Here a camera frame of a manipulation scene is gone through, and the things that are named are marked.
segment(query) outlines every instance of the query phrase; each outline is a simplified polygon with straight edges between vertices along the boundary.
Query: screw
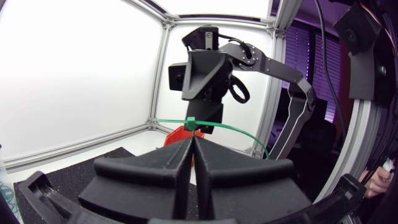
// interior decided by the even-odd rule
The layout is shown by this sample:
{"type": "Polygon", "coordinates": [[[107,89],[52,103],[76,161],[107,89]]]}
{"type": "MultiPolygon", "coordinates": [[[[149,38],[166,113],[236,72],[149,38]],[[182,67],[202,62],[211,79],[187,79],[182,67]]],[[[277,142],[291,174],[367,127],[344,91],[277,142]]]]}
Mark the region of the screw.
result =
{"type": "Polygon", "coordinates": [[[177,75],[176,79],[177,79],[177,82],[181,83],[183,80],[182,75],[177,75]]]}
{"type": "Polygon", "coordinates": [[[384,76],[387,75],[387,70],[386,70],[386,68],[384,66],[380,67],[380,73],[381,73],[381,75],[384,75],[384,76]]]}

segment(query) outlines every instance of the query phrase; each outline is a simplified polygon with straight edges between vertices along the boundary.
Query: red object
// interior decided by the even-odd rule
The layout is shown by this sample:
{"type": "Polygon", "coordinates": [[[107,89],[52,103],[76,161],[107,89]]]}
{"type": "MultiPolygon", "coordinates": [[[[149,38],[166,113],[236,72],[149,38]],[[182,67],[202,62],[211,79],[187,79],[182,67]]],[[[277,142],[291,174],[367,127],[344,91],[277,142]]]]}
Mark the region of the red object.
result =
{"type": "MultiPolygon", "coordinates": [[[[200,131],[195,131],[195,135],[198,136],[199,138],[203,138],[205,136],[205,133],[201,133],[200,131]]],[[[180,126],[170,134],[166,136],[166,139],[164,141],[164,145],[169,145],[172,143],[175,143],[179,140],[183,140],[186,138],[192,137],[192,132],[191,131],[186,131],[184,130],[184,126],[180,126]]]]}

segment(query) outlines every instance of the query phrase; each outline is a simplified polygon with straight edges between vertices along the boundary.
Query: black plastic mount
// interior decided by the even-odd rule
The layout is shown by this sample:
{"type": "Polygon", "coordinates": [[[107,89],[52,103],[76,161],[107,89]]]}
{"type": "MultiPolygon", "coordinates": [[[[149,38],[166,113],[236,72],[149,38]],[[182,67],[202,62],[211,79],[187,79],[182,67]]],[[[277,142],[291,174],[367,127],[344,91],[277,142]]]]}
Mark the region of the black plastic mount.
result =
{"type": "Polygon", "coordinates": [[[311,205],[291,176],[291,161],[261,160],[202,138],[188,138],[139,157],[96,159],[97,176],[81,207],[36,172],[20,185],[47,223],[337,223],[361,201],[364,187],[344,175],[311,205]],[[192,156],[199,217],[185,221],[192,156]]]}
{"type": "Polygon", "coordinates": [[[396,69],[385,29],[358,3],[333,27],[351,52],[349,97],[388,107],[396,92],[396,69]]]}

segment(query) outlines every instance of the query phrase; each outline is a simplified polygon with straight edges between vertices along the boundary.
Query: white backdrop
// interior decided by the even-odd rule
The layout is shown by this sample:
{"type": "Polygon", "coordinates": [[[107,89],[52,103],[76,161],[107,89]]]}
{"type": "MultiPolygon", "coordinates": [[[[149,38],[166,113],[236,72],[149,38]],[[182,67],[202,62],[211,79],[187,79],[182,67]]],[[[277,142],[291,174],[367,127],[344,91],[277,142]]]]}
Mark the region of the white backdrop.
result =
{"type": "Polygon", "coordinates": [[[7,0],[0,12],[3,159],[143,124],[160,22],[122,0],[7,0]]]}
{"type": "Polygon", "coordinates": [[[272,0],[156,0],[171,14],[229,14],[267,18],[271,14],[272,0]]]}
{"type": "MultiPolygon", "coordinates": [[[[185,119],[188,102],[181,100],[181,91],[169,89],[168,67],[173,63],[186,62],[188,60],[187,49],[182,44],[181,39],[197,27],[193,25],[178,25],[170,33],[157,106],[156,117],[159,119],[185,119]]],[[[271,56],[272,39],[265,31],[225,26],[218,27],[220,28],[220,34],[236,37],[253,44],[267,56],[271,56]]],[[[228,43],[227,40],[220,39],[220,46],[226,43],[228,43]]],[[[237,76],[246,85],[251,98],[247,103],[241,104],[232,97],[230,92],[227,92],[223,98],[223,123],[245,130],[255,136],[266,97],[266,86],[269,77],[258,72],[234,71],[233,75],[237,76]]],[[[162,123],[161,125],[172,129],[180,126],[180,124],[175,123],[162,123]]],[[[239,150],[245,150],[251,147],[253,143],[251,138],[223,128],[215,128],[213,134],[207,134],[205,137],[218,144],[239,150]]]]}

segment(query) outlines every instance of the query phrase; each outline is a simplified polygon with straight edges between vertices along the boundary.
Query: green zip tie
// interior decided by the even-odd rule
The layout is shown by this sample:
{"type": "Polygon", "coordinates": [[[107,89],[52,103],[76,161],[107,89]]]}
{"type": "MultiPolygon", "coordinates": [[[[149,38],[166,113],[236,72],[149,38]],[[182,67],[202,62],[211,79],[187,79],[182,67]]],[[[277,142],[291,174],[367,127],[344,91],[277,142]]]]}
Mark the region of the green zip tie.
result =
{"type": "Polygon", "coordinates": [[[234,128],[232,126],[226,125],[226,124],[220,124],[220,123],[216,123],[216,122],[209,122],[209,121],[195,121],[194,117],[188,117],[187,120],[171,120],[171,119],[154,119],[154,121],[157,122],[166,122],[166,123],[183,123],[183,124],[187,124],[188,128],[190,131],[192,131],[192,134],[195,136],[195,124],[197,125],[205,125],[205,126],[214,126],[214,127],[221,127],[221,128],[226,128],[226,129],[230,129],[233,131],[237,131],[239,133],[245,134],[247,136],[249,136],[250,138],[253,138],[258,144],[261,145],[262,149],[264,150],[264,152],[266,153],[266,157],[267,159],[269,159],[269,154],[268,151],[266,149],[266,147],[263,145],[263,143],[261,143],[256,137],[254,137],[253,135],[240,130],[239,128],[234,128]]]}

